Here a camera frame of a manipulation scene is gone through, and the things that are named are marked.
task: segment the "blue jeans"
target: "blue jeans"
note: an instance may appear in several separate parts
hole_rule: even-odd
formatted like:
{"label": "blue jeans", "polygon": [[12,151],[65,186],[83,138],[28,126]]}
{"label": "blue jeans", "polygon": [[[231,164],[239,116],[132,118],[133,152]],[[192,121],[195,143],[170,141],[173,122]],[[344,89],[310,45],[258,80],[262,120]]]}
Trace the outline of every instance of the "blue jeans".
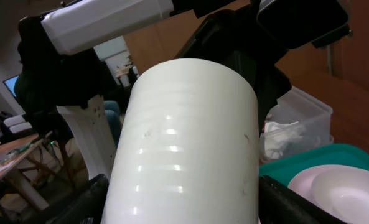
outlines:
{"label": "blue jeans", "polygon": [[118,103],[112,100],[104,101],[104,109],[108,126],[115,142],[115,148],[118,148],[119,137],[121,136],[121,121],[119,120],[121,110]]}

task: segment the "glossy white surface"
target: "glossy white surface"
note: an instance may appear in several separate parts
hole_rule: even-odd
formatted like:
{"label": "glossy white surface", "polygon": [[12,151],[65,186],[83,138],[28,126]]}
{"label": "glossy white surface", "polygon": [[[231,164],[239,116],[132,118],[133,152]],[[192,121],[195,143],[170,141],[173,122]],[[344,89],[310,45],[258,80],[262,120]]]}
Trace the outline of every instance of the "glossy white surface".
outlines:
{"label": "glossy white surface", "polygon": [[169,17],[171,0],[83,0],[42,21],[60,54],[72,55]]}
{"label": "glossy white surface", "polygon": [[312,183],[314,178],[316,178],[321,173],[332,170],[338,167],[345,167],[343,165],[321,165],[310,167],[305,169],[304,171],[298,173],[292,180],[290,181],[288,188],[293,190],[298,195],[302,196],[306,200],[311,203],[317,205],[312,195]]}
{"label": "glossy white surface", "polygon": [[312,183],[318,206],[352,224],[369,224],[369,171],[354,167],[334,168]]}
{"label": "glossy white surface", "polygon": [[239,74],[156,65],[132,90],[102,223],[255,224],[257,147],[257,99]]}

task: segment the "pink plate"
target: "pink plate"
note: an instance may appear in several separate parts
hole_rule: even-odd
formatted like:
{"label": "pink plate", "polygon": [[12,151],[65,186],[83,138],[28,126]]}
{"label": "pink plate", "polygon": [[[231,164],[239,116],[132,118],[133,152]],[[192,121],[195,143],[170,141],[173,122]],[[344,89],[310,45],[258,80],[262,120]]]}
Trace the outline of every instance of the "pink plate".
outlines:
{"label": "pink plate", "polygon": [[311,192],[311,185],[313,183],[314,178],[325,171],[338,167],[346,167],[346,166],[321,165],[305,169],[304,171],[298,173],[294,178],[292,178],[291,182],[288,185],[288,188],[293,190],[298,195],[304,197],[306,200],[310,201],[314,205],[317,205],[317,203],[313,199]]}

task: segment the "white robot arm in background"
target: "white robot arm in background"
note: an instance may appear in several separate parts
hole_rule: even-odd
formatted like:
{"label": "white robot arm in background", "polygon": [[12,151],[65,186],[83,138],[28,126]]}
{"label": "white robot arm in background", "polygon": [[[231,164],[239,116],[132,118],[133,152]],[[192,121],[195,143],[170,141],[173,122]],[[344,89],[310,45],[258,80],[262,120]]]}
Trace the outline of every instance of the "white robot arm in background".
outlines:
{"label": "white robot arm in background", "polygon": [[178,60],[136,81],[118,150],[91,49],[167,18],[178,3],[191,2],[184,9],[200,17],[231,1],[83,0],[20,21],[26,54],[38,62],[30,69],[62,84],[58,112],[89,178],[110,180],[103,223],[257,223],[259,134],[276,99],[291,89],[274,64],[289,49],[347,35],[341,5],[263,0],[209,15]]}

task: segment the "white bowl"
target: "white bowl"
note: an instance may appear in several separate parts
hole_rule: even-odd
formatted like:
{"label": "white bowl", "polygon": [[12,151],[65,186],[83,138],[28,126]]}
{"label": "white bowl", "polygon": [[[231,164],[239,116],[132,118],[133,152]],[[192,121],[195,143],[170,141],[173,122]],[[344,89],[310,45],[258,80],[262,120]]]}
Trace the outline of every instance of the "white bowl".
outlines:
{"label": "white bowl", "polygon": [[312,183],[317,205],[352,224],[369,224],[369,171],[341,167],[318,175]]}

